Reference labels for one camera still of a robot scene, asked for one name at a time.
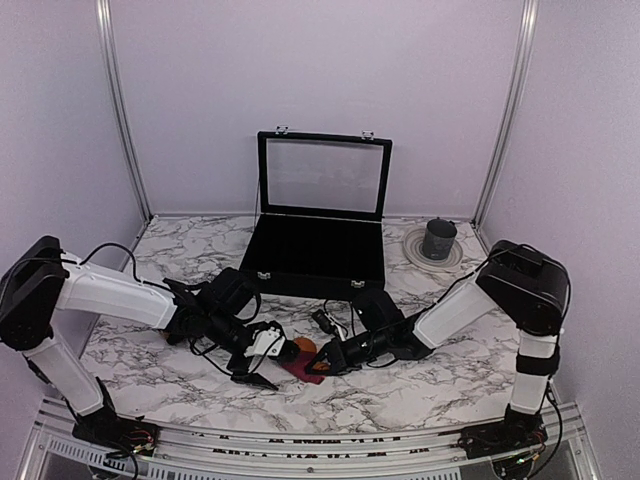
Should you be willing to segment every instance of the black cable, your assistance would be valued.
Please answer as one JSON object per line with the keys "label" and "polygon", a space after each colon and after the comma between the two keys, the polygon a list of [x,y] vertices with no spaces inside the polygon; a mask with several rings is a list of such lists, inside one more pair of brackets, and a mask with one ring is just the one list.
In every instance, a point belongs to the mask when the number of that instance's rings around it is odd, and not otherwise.
{"label": "black cable", "polygon": [[162,284],[159,284],[159,283],[151,282],[149,280],[143,280],[140,277],[138,277],[138,263],[136,261],[135,255],[133,254],[133,252],[130,249],[128,249],[127,247],[125,247],[124,245],[121,245],[119,243],[105,242],[105,243],[103,243],[101,245],[98,245],[96,248],[94,248],[91,251],[91,253],[89,255],[87,255],[84,259],[82,259],[82,261],[78,265],[86,264],[89,260],[91,260],[91,258],[96,253],[98,253],[100,250],[102,250],[104,248],[107,248],[107,247],[119,248],[120,250],[122,250],[123,252],[125,252],[127,254],[129,259],[131,260],[131,276],[133,277],[133,279],[136,282],[141,283],[142,285],[148,285],[150,287],[159,288],[160,290],[164,290],[166,292],[169,292],[170,294],[172,294],[172,295],[174,295],[176,297],[180,297],[183,301],[187,302],[186,299],[179,292],[175,292],[175,291],[171,290],[166,285],[162,285]]}
{"label": "black cable", "polygon": [[138,282],[138,283],[142,283],[142,281],[138,278],[138,266],[136,263],[136,257],[133,255],[133,252],[131,250],[129,250],[127,247],[125,247],[124,245],[120,245],[119,243],[115,243],[115,242],[105,242],[101,245],[98,245],[96,248],[94,248],[91,253],[89,255],[87,255],[85,258],[82,259],[82,261],[78,264],[80,266],[86,264],[89,260],[91,260],[91,258],[98,253],[100,250],[107,248],[107,247],[114,247],[114,248],[119,248],[120,250],[122,250],[123,252],[125,252],[129,258],[131,259],[131,271],[132,271],[132,276],[133,279]]}
{"label": "black cable", "polygon": [[214,362],[213,360],[211,360],[207,354],[206,354],[206,350],[204,352],[201,352],[200,350],[198,350],[196,348],[196,342],[198,341],[197,338],[192,338],[191,340],[189,340],[189,350],[191,350],[191,353],[193,353],[195,356],[197,357],[202,357],[204,358],[207,362],[209,362],[211,365],[213,365],[214,367],[216,367],[216,369],[218,369],[220,371],[220,373],[223,373],[224,375],[226,375],[227,377],[231,377],[233,374],[227,372],[224,368],[222,368],[220,365],[218,365],[216,362]]}
{"label": "black cable", "polygon": [[[256,366],[253,367],[249,372],[245,373],[244,375],[238,375],[238,377],[242,378],[242,377],[245,377],[247,375],[251,375],[251,374],[255,373],[256,370],[258,370],[258,368],[260,368],[260,365],[262,365],[262,362],[264,362],[264,359],[268,356],[267,353],[271,350],[271,348],[273,348],[273,346],[276,343],[278,343],[278,340],[280,340],[283,337],[284,337],[284,335],[280,335],[273,342],[271,342],[269,347],[267,347],[267,350],[266,350],[265,354],[260,356],[260,359],[258,360],[258,363],[256,363]],[[202,352],[202,351],[198,350],[196,348],[196,346],[195,346],[197,341],[198,341],[197,338],[192,338],[191,340],[189,340],[189,349],[191,350],[191,353],[193,353],[197,357],[204,358],[207,362],[209,362],[211,365],[216,367],[221,373],[225,374],[226,376],[232,377],[234,375],[233,373],[229,373],[226,370],[224,370],[220,365],[218,365],[216,362],[214,362],[213,360],[211,360],[207,356],[207,353],[210,352],[211,350],[213,350],[215,347],[217,347],[217,345],[215,345],[214,347],[209,347],[209,349],[207,349],[204,352]]]}
{"label": "black cable", "polygon": [[393,365],[396,362],[398,362],[398,359],[394,358],[393,360],[390,360],[387,363],[384,363],[382,365],[371,365],[370,363],[367,363],[366,365],[369,368],[387,368],[387,367],[390,367],[391,365]]}
{"label": "black cable", "polygon": [[555,398],[553,398],[553,395],[551,392],[551,386],[547,387],[547,392],[545,396],[547,397],[547,400],[549,400],[549,403],[551,404],[553,409],[556,411],[556,415],[558,415],[558,441],[556,442],[556,445],[553,447],[553,450],[551,451],[547,459],[544,461],[542,465],[540,465],[540,468],[538,468],[535,472],[529,475],[528,478],[535,477],[542,471],[544,467],[549,465],[554,455],[558,452],[560,448],[560,443],[562,443],[562,434],[564,433],[564,425],[562,422],[562,415],[560,414],[560,408],[558,408],[558,402],[555,400]]}
{"label": "black cable", "polygon": [[256,206],[253,209],[253,231],[256,231],[256,222],[258,220],[258,194],[260,193],[260,181],[258,179],[258,186],[256,187]]}
{"label": "black cable", "polygon": [[[327,308],[327,304],[329,303],[329,299],[325,300],[322,304],[322,310],[324,311],[325,315],[327,317],[331,317],[332,315],[329,313],[329,309]],[[351,302],[349,303],[349,311],[351,312],[351,333],[353,334],[353,336],[356,336],[356,326],[355,326],[355,317],[353,315],[353,305],[351,305]],[[345,327],[344,325],[342,325],[342,323],[338,323],[338,328],[342,328],[343,330],[347,330],[347,327]]]}
{"label": "black cable", "polygon": [[351,333],[356,336],[355,315],[353,314],[353,305],[349,302],[349,310],[351,310]]}

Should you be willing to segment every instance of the orange ball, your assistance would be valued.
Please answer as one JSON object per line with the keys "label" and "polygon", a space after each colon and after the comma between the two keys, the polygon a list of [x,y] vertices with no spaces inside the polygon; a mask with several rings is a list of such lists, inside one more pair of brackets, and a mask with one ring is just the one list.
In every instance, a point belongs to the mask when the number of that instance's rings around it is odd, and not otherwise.
{"label": "orange ball", "polygon": [[293,343],[298,345],[301,352],[318,353],[318,347],[316,347],[316,344],[306,337],[298,337],[293,340]]}

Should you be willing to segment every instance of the white marble pattern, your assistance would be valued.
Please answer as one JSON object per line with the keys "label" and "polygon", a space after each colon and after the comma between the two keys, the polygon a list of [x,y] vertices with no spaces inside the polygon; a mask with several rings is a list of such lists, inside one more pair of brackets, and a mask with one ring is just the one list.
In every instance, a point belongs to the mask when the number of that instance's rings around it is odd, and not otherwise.
{"label": "white marble pattern", "polygon": [[[139,272],[189,283],[213,278],[226,266],[238,267],[253,228],[252,217],[156,218],[136,249]],[[456,274],[428,274],[402,254],[404,232],[425,219],[384,221],[387,291],[411,314],[430,304],[448,285],[484,257],[469,224],[458,225],[464,249]],[[280,322],[288,338],[306,336],[319,346],[329,336],[312,323],[318,300],[265,296],[260,319]],[[344,302],[329,308],[348,321]],[[178,424],[244,431],[346,433],[399,431],[501,416],[514,378],[517,331],[495,312],[455,335],[420,362],[365,368],[321,385],[302,383],[271,361],[260,373],[279,391],[237,385],[185,345],[168,346],[143,326],[102,318],[83,363],[104,380],[124,414]],[[228,354],[212,358],[226,365]]]}

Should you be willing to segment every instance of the gray cup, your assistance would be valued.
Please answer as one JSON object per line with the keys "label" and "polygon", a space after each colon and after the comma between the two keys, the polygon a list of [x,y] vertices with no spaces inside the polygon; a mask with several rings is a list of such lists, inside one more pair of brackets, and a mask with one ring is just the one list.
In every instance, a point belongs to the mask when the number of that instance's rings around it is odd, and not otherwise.
{"label": "gray cup", "polygon": [[429,260],[443,261],[449,257],[458,229],[447,220],[429,220],[422,242],[422,254]]}

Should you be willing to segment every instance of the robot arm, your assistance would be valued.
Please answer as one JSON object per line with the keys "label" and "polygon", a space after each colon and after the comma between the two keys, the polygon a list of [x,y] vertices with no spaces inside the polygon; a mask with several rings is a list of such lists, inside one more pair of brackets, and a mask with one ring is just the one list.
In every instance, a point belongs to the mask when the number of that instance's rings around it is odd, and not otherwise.
{"label": "robot arm", "polygon": [[[54,237],[41,238],[2,278],[0,339],[21,352],[29,367],[64,396],[85,427],[74,431],[80,438],[105,445],[125,443],[129,451],[151,448],[155,427],[117,416],[104,385],[84,369],[51,325],[55,309],[133,320],[167,331],[174,340],[207,336],[232,353],[232,380],[265,388],[275,386],[249,372],[252,357],[297,353],[275,322],[245,325],[236,317],[254,296],[256,312],[260,306],[259,294],[237,271],[223,270],[213,281],[194,287],[166,283],[168,287],[154,286],[83,264],[64,252]],[[129,433],[137,431],[150,435],[131,440]]]}
{"label": "robot arm", "polygon": [[[470,458],[539,443],[540,408],[549,378],[560,360],[558,338],[568,306],[565,268],[524,246],[498,242],[486,264],[456,285],[426,311],[405,318],[386,292],[369,290],[352,305],[367,331],[340,342],[334,338],[307,365],[311,374],[344,375],[385,353],[398,360],[420,360],[448,338],[495,308],[517,325],[520,346],[516,380],[505,419],[499,425],[471,427],[463,444]],[[319,362],[328,369],[317,369]]]}

